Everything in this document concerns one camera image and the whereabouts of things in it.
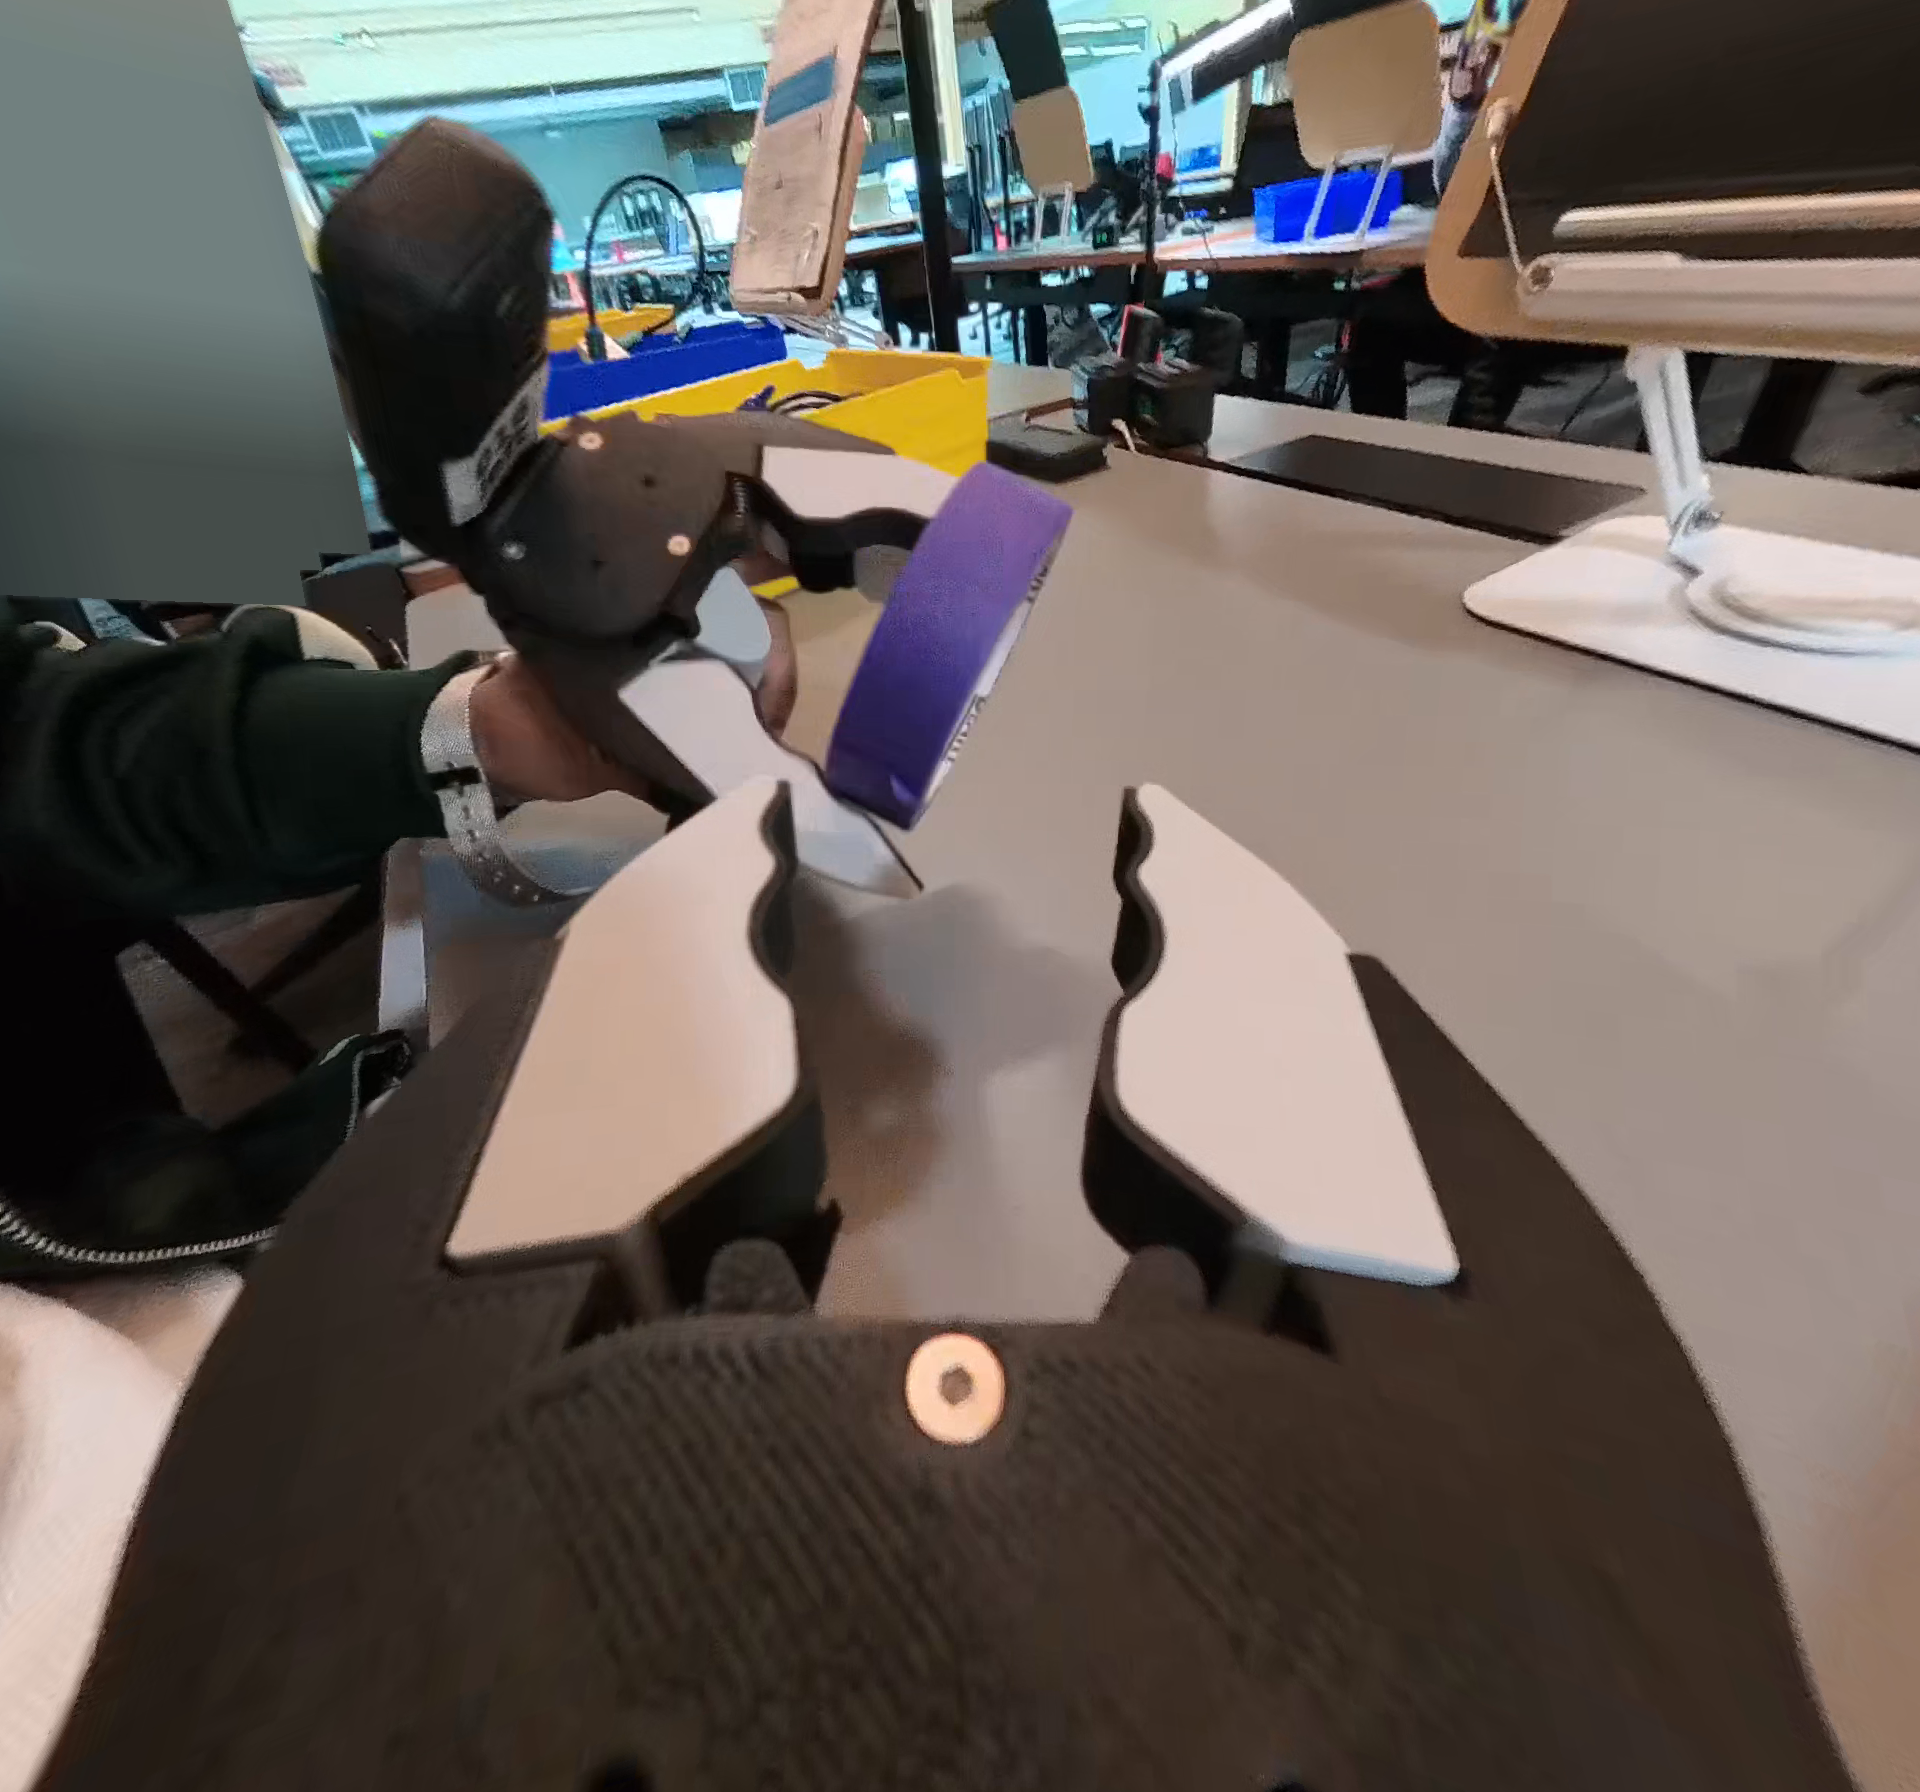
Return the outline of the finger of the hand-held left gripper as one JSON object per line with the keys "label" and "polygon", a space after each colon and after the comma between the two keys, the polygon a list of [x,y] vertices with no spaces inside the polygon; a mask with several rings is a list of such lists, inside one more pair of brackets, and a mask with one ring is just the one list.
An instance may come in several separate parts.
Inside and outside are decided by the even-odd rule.
{"label": "finger of the hand-held left gripper", "polygon": [[820,765],[785,743],[800,663],[779,607],[722,569],[694,613],[690,642],[619,689],[628,715],[705,797],[779,780],[804,868],[864,895],[918,899],[921,880],[880,824],[834,797]]}
{"label": "finger of the hand-held left gripper", "polygon": [[958,484],[955,475],[866,446],[763,446],[735,478],[761,547],[810,595],[896,569]]}

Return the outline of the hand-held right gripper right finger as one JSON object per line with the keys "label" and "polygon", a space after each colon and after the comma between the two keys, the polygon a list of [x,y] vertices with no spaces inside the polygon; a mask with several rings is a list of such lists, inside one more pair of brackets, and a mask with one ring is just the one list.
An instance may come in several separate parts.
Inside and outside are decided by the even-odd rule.
{"label": "hand-held right gripper right finger", "polygon": [[1126,1252],[1241,1254],[1419,1290],[1459,1254],[1332,923],[1156,783],[1116,824],[1116,1003],[1081,1195]]}

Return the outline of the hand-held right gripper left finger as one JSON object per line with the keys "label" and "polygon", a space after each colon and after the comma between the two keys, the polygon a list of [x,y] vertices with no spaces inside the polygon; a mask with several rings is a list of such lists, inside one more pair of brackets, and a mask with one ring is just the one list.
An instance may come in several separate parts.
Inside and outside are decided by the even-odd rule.
{"label": "hand-held right gripper left finger", "polygon": [[751,779],[629,861],[444,1036],[464,1138],[444,1223],[462,1279],[586,1263],[634,1311],[699,1301],[735,1243],[815,1290],[817,1085],[790,993],[790,786]]}

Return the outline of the yellow plastic bin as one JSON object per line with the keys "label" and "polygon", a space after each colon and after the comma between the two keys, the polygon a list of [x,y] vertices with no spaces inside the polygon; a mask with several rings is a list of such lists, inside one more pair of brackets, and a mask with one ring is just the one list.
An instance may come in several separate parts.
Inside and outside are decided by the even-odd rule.
{"label": "yellow plastic bin", "polygon": [[547,361],[507,401],[500,484],[448,557],[505,632],[582,646],[692,636],[708,583],[761,538],[737,477],[763,446],[878,449],[962,478],[987,455],[986,365],[792,361],[543,420]]}

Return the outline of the purple tape roll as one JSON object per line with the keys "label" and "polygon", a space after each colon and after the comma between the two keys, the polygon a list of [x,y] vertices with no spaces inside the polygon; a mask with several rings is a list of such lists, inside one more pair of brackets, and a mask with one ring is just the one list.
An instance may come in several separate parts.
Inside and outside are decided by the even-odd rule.
{"label": "purple tape roll", "polygon": [[945,493],[908,553],[834,718],[828,792],[909,830],[958,761],[1027,624],[1071,510],[990,463]]}

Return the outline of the person's left forearm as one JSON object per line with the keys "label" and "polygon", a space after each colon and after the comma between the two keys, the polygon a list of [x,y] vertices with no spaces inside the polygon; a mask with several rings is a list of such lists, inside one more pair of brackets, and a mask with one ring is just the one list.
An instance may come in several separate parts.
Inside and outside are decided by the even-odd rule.
{"label": "person's left forearm", "polygon": [[318,896],[442,832],[423,737],[479,667],[309,656],[250,607],[174,644],[4,616],[4,918],[207,917]]}

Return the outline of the grey desk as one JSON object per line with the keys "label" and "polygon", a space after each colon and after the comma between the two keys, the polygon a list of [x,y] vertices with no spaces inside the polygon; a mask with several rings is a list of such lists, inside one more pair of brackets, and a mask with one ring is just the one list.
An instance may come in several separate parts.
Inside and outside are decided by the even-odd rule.
{"label": "grey desk", "polygon": [[1495,630],[1517,545],[1116,455],[909,902],[811,891],[823,1302],[1077,1319],[1121,792],[1386,965],[1692,1351],[1863,1788],[1915,1788],[1915,757]]}

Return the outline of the person's left hand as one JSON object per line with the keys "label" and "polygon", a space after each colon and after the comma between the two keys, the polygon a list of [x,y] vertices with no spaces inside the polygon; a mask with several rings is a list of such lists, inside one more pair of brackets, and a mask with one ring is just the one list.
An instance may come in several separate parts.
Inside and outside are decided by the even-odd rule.
{"label": "person's left hand", "polygon": [[592,745],[516,652],[491,659],[469,689],[466,717],[477,773],[507,813],[617,795],[674,819],[684,805]]}

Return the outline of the blue plastic bin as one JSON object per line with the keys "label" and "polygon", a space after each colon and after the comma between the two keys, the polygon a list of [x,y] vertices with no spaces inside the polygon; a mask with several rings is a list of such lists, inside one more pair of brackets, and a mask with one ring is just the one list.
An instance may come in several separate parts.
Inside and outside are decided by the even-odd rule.
{"label": "blue plastic bin", "polygon": [[685,335],[642,335],[622,358],[586,358],[586,340],[546,357],[542,419],[563,422],[781,365],[785,336],[765,319],[722,319]]}

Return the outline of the black flat box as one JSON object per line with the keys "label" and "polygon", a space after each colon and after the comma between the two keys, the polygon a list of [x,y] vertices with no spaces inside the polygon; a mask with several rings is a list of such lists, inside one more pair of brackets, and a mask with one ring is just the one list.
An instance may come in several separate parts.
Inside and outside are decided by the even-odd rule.
{"label": "black flat box", "polygon": [[1069,422],[1000,416],[987,424],[986,460],[1036,484],[1067,484],[1107,469],[1107,441]]}

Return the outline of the silver wristwatch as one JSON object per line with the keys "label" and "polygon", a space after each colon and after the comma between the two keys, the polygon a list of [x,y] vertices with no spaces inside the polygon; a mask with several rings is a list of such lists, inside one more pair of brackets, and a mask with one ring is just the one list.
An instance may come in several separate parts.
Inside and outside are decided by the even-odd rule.
{"label": "silver wristwatch", "polygon": [[421,773],[435,798],[444,844],[479,896],[511,910],[570,910],[595,886],[557,886],[526,868],[501,837],[494,792],[481,770],[472,700],[497,664],[495,655],[479,656],[444,683],[421,718]]}

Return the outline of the cardboard sheet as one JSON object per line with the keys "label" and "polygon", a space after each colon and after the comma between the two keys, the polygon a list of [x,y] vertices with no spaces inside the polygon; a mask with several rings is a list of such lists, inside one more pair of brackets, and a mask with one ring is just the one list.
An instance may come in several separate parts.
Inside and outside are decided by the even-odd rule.
{"label": "cardboard sheet", "polygon": [[825,314],[866,140],[857,90],[886,0],[779,0],[741,171],[727,287],[758,319]]}

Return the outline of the black pole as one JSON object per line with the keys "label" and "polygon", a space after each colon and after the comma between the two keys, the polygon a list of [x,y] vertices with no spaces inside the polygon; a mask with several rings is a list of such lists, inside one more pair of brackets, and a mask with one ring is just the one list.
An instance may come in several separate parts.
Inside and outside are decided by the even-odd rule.
{"label": "black pole", "polygon": [[934,350],[958,352],[958,285],[947,238],[947,186],[934,52],[934,0],[893,0],[915,169],[923,299]]}

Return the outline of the small stand with tan board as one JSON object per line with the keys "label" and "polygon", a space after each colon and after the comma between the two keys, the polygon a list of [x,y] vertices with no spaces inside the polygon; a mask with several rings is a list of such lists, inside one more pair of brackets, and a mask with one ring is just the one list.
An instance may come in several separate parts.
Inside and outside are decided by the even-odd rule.
{"label": "small stand with tan board", "polygon": [[1005,79],[1020,173],[1036,197],[1036,236],[1053,220],[1056,236],[1071,242],[1081,233],[1079,203],[1097,178],[1049,2],[996,0],[981,20]]}

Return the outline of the small blue bin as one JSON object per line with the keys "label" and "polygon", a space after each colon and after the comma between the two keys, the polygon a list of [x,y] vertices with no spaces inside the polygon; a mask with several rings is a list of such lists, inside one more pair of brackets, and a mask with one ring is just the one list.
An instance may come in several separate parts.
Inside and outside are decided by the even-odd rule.
{"label": "small blue bin", "polygon": [[1314,246],[1365,238],[1386,228],[1403,200],[1398,169],[1341,169],[1289,178],[1254,193],[1262,245]]}

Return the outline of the dark green zip jacket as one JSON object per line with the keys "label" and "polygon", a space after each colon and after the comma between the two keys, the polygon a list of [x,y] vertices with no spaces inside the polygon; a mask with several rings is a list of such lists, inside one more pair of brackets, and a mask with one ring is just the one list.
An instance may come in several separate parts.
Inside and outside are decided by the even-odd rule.
{"label": "dark green zip jacket", "polygon": [[400,1032],[347,1036],[248,1113],[4,1123],[1,1280],[40,1286],[245,1261],[414,1068]]}

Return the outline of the black flat pad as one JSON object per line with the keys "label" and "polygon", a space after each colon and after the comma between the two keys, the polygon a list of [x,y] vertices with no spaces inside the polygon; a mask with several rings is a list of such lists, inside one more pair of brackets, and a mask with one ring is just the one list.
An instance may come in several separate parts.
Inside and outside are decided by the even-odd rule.
{"label": "black flat pad", "polygon": [[1641,499],[1641,489],[1498,460],[1427,455],[1327,434],[1304,434],[1212,467],[1245,480],[1346,505],[1551,545]]}

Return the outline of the large stand with tan board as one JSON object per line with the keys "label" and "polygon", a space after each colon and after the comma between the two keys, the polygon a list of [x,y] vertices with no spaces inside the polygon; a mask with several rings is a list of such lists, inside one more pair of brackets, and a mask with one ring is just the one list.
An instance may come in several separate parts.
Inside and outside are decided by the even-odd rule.
{"label": "large stand with tan board", "polygon": [[1296,139],[1318,173],[1302,245],[1364,240],[1394,162],[1438,137],[1436,15],[1426,0],[1289,0],[1289,24]]}

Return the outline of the white tilting stand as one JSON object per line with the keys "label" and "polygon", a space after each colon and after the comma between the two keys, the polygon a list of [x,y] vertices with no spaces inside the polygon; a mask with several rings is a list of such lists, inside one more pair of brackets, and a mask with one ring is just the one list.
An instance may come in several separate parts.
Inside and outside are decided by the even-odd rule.
{"label": "white tilting stand", "polygon": [[1615,343],[1651,463],[1650,510],[1596,520],[1469,585],[1475,622],[1918,746],[1915,557],[1730,520],[1687,352],[1915,362],[1913,189],[1574,207],[1548,251],[1505,238],[1513,314]]}

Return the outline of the cream white shirt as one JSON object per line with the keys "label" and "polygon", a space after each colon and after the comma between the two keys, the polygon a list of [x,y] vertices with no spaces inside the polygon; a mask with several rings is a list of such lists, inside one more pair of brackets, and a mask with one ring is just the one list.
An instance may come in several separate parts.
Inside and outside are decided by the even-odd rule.
{"label": "cream white shirt", "polygon": [[74,1708],[179,1398],[240,1290],[230,1266],[1,1286],[1,1786]]}

